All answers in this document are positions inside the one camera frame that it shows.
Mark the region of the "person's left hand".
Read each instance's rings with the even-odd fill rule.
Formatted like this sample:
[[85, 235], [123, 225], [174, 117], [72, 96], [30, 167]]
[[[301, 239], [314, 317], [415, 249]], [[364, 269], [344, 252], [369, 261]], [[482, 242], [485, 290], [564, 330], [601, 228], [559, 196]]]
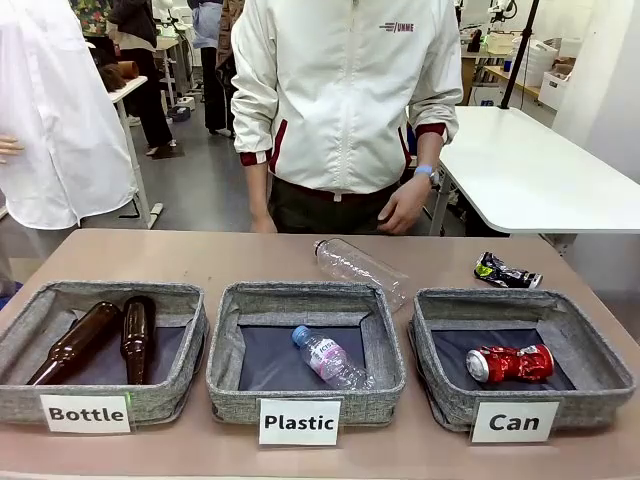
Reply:
[[431, 190], [431, 178], [422, 173], [401, 185], [380, 212], [378, 230], [390, 235], [406, 234], [418, 221]]

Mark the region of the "bystander's hand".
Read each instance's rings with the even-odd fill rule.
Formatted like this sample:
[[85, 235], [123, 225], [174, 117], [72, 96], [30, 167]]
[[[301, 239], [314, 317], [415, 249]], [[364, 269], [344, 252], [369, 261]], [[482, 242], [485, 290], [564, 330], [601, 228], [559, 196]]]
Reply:
[[0, 163], [6, 164], [7, 157], [20, 155], [24, 151], [24, 147], [16, 139], [8, 135], [0, 135]]

